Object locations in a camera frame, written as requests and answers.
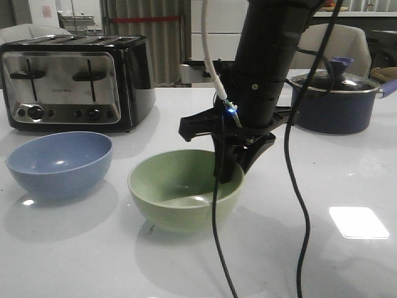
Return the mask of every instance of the toaster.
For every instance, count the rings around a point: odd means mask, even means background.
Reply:
[[[49,35],[5,43],[0,59],[18,130],[128,132],[156,99],[144,36]]]

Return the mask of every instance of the white cable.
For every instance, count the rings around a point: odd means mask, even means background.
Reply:
[[[208,49],[208,32],[207,32],[207,7],[208,0],[203,0],[203,6],[201,11],[201,40],[203,43],[203,52],[204,52],[204,64],[205,67],[212,78],[213,86],[215,87],[215,91],[218,94],[218,97],[223,101],[228,98],[226,91],[222,85],[219,76],[217,75],[215,68],[212,63],[212,59],[210,57],[210,51]]]
[[[215,87],[216,95],[218,95],[218,97],[222,100],[226,110],[232,115],[236,125],[241,127],[241,123],[237,115],[237,106],[228,100],[228,95],[226,94],[225,88],[223,87],[222,82],[215,71],[215,67],[213,66],[212,59],[210,57],[210,51],[208,49],[207,7],[208,0],[203,0],[201,11],[201,41],[203,43],[204,64],[212,78],[212,84]]]

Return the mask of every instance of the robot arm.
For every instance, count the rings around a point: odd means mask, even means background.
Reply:
[[[214,108],[181,119],[186,141],[210,134],[219,169],[225,140],[221,182],[227,182],[237,162],[246,173],[274,142],[271,130],[286,123],[289,107],[277,107],[300,37],[324,0],[249,0],[234,63],[216,67],[228,95],[238,106],[238,127],[219,98]]]

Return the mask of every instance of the gray chair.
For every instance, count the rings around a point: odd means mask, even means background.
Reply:
[[[4,29],[0,29],[0,45],[7,42],[16,42],[18,40],[30,39],[46,35],[71,35],[69,31],[51,26],[36,24],[22,24]]]
[[[312,25],[301,36],[299,47],[304,50],[319,49],[327,24]],[[335,25],[325,53],[327,59],[335,56],[353,58],[354,62],[347,69],[348,73],[368,77],[371,67],[371,56],[367,39],[362,29],[344,25]],[[314,56],[296,52],[291,68],[310,68]]]

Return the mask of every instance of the red stripe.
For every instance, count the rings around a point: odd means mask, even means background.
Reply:
[[[132,19],[109,19],[111,23],[147,23],[147,22],[167,22],[170,20],[180,20],[180,16],[169,17],[135,17]]]

